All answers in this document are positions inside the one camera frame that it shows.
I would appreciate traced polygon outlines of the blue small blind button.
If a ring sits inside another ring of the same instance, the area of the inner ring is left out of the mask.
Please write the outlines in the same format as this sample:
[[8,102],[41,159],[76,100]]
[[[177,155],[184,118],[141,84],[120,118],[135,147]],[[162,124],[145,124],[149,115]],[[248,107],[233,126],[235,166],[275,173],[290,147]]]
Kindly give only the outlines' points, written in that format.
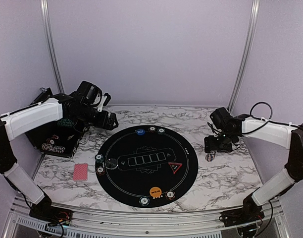
[[139,135],[139,136],[142,136],[146,133],[146,131],[142,128],[138,128],[135,130],[136,134]]

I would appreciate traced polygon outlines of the green chip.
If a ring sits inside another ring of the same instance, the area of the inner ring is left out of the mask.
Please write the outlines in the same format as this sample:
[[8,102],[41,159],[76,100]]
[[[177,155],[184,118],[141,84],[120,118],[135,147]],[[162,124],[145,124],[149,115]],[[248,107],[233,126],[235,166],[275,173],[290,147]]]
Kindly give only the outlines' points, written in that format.
[[164,134],[164,133],[165,133],[165,129],[164,129],[164,128],[159,128],[159,129],[157,130],[157,133],[158,133],[158,134]]
[[103,163],[104,162],[104,156],[102,154],[97,154],[95,156],[95,160],[96,160],[96,163]]

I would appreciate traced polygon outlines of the red chip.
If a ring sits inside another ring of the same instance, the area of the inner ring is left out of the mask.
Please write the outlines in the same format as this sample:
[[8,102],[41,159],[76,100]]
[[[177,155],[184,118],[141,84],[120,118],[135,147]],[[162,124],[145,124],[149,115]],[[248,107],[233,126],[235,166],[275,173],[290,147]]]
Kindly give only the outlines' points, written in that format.
[[167,200],[171,201],[175,198],[175,192],[173,191],[168,191],[166,194],[165,194],[165,197]]
[[104,174],[105,174],[105,169],[104,169],[104,167],[98,167],[98,168],[96,169],[96,173],[97,173],[98,176],[104,175]]
[[149,132],[156,132],[156,128],[154,126],[149,127]]

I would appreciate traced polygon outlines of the red black triangle all-in marker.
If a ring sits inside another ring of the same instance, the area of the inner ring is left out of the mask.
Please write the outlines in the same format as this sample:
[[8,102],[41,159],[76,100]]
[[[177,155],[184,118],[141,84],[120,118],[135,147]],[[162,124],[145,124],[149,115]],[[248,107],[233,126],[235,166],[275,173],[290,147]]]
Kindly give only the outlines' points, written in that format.
[[176,174],[183,165],[182,163],[176,163],[176,162],[169,162],[168,164],[171,167],[173,174]]

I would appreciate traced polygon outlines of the red playing card deck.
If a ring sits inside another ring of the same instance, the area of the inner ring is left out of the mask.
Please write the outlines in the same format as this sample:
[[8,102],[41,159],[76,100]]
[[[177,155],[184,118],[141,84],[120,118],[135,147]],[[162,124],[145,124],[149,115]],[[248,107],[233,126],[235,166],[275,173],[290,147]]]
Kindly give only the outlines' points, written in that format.
[[88,164],[75,164],[74,173],[73,173],[74,181],[87,181],[88,180]]

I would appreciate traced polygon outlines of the orange big blind button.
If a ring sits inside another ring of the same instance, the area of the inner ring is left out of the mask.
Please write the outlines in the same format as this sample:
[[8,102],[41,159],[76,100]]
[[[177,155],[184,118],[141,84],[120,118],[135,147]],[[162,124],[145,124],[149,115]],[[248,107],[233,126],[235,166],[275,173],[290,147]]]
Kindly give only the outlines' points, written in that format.
[[154,186],[150,189],[150,196],[152,199],[161,198],[162,190],[159,187]]

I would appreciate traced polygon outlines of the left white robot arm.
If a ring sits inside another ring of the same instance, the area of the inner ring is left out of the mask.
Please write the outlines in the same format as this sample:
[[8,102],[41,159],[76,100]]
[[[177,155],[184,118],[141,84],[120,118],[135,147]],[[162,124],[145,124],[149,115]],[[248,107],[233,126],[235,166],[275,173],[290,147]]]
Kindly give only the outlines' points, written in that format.
[[52,220],[56,215],[55,209],[50,206],[49,197],[18,164],[10,142],[28,131],[65,117],[113,130],[118,127],[118,121],[115,113],[103,110],[108,101],[109,94],[102,96],[98,106],[87,105],[70,95],[56,94],[44,101],[0,115],[0,174],[37,206],[36,212],[44,220]]

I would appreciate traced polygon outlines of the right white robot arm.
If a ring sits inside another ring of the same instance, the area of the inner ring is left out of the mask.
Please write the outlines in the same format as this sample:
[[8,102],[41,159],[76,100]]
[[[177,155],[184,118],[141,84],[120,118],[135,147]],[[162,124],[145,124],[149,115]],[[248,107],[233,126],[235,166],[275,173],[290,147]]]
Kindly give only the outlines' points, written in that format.
[[238,212],[241,221],[249,222],[257,215],[257,206],[267,203],[303,180],[303,124],[274,122],[247,114],[232,117],[222,108],[214,111],[210,118],[212,123],[209,126],[217,135],[204,138],[207,154],[232,152],[232,146],[240,137],[260,139],[289,150],[284,168],[243,202],[244,207]]

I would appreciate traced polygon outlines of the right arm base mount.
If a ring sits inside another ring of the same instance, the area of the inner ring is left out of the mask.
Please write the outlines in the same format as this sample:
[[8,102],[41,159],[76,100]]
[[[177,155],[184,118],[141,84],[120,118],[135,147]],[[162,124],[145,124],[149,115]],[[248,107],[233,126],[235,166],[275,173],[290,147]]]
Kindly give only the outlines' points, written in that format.
[[221,212],[219,220],[225,227],[254,222],[265,217],[263,209],[258,208],[251,213],[245,213],[243,208],[226,210]]

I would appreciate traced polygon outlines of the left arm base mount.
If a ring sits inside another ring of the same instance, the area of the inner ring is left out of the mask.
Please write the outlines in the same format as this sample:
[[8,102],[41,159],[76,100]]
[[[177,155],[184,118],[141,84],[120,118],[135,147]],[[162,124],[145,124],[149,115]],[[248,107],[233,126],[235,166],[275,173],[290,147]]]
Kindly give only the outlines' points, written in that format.
[[29,216],[49,222],[49,226],[55,226],[59,223],[61,225],[69,225],[72,217],[72,211],[69,209],[63,209],[51,206],[46,210],[38,209],[34,207],[30,209]]

